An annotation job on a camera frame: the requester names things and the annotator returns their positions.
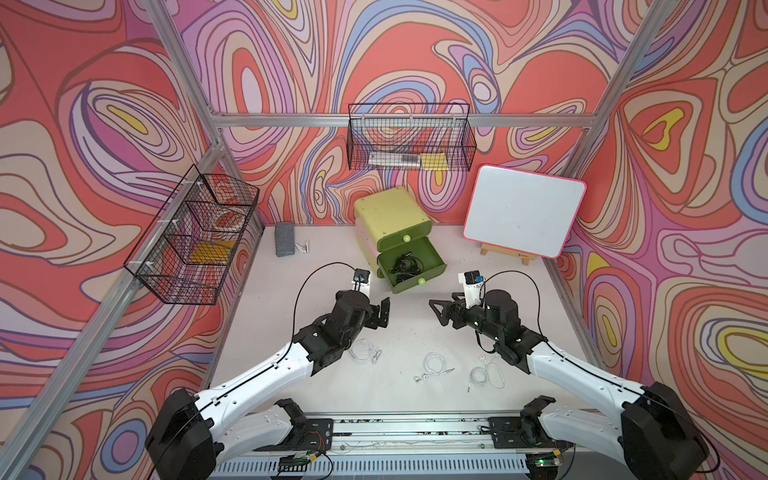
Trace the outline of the green yellow drawer cabinet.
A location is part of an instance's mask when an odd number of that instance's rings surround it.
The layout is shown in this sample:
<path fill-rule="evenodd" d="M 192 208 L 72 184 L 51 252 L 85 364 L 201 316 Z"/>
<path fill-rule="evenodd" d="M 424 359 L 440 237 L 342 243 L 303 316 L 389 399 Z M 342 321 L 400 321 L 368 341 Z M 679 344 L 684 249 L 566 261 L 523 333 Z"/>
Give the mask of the green yellow drawer cabinet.
<path fill-rule="evenodd" d="M 355 228 L 371 270 L 397 294 L 442 275 L 447 265 L 429 239 L 433 222 L 413 195 L 396 187 L 354 203 Z M 391 273 L 420 269 L 418 279 L 397 284 Z"/>

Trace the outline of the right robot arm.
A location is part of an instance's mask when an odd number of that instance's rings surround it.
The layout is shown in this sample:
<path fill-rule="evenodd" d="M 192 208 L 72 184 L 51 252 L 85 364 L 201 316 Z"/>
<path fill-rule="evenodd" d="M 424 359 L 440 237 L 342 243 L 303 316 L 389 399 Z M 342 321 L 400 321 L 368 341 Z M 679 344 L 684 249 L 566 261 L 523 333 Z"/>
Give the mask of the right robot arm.
<path fill-rule="evenodd" d="M 523 325 L 508 292 L 495 289 L 482 298 L 454 293 L 429 306 L 441 325 L 471 328 L 491 339 L 493 352 L 507 364 L 591 406 L 584 412 L 537 397 L 520 413 L 527 442 L 582 446 L 625 465 L 638 479 L 689 479 L 709 456 L 704 436 L 673 389 L 626 380 L 570 356 Z"/>

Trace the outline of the black earphones with silver buds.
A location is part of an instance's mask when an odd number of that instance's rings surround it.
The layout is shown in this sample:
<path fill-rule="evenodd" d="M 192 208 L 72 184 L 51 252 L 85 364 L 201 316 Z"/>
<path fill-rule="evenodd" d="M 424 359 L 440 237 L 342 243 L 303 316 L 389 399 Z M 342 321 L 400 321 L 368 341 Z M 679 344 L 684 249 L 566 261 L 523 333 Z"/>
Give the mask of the black earphones with silver buds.
<path fill-rule="evenodd" d="M 395 280 L 397 284 L 403 283 L 407 280 L 410 280 L 412 278 L 418 279 L 422 273 L 422 271 L 418 268 L 412 269 L 412 270 L 396 270 L 393 269 L 391 273 L 395 276 Z"/>

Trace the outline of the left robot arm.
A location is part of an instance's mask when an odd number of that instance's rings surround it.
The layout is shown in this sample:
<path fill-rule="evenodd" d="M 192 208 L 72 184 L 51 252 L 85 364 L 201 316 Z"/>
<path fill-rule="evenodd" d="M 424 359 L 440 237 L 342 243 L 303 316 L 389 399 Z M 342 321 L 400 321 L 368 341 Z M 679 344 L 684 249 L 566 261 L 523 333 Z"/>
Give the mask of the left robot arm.
<path fill-rule="evenodd" d="M 291 399 L 260 405 L 338 361 L 365 329 L 389 324 L 391 302 L 373 305 L 360 291 L 335 295 L 330 313 L 301 328 L 280 351 L 250 370 L 197 393 L 178 389 L 164 401 L 145 441 L 161 479 L 206 479 L 221 464 L 285 442 L 306 427 Z"/>

